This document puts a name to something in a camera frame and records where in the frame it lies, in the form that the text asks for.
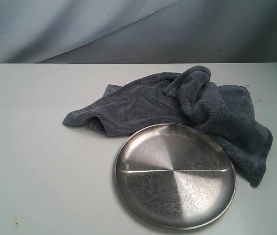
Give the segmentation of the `grey fleece towel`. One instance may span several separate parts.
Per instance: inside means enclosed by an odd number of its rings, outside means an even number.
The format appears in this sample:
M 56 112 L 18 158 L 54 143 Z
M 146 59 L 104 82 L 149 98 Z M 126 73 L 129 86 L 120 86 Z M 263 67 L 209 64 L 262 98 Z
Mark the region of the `grey fleece towel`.
M 108 85 L 103 96 L 66 115 L 66 126 L 87 126 L 109 137 L 132 135 L 151 125 L 190 126 L 217 142 L 252 187 L 260 184 L 272 146 L 271 131 L 255 119 L 249 91 L 218 86 L 211 71 L 194 66 L 162 72 L 124 86 Z

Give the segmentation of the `round stainless steel plate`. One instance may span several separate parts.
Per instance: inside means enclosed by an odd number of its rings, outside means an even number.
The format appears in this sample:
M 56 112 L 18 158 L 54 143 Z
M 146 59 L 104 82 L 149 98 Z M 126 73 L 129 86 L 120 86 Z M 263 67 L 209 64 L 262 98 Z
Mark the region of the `round stainless steel plate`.
M 129 137 L 116 156 L 114 175 L 133 212 L 177 230 L 216 221 L 236 192 L 235 169 L 222 148 L 180 124 L 152 125 Z

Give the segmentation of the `grey backdrop cloth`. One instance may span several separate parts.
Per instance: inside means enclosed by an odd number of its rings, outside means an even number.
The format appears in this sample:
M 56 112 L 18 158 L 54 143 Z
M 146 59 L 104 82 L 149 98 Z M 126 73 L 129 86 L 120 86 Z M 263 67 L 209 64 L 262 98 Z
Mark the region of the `grey backdrop cloth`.
M 277 62 L 277 0 L 0 0 L 0 63 Z

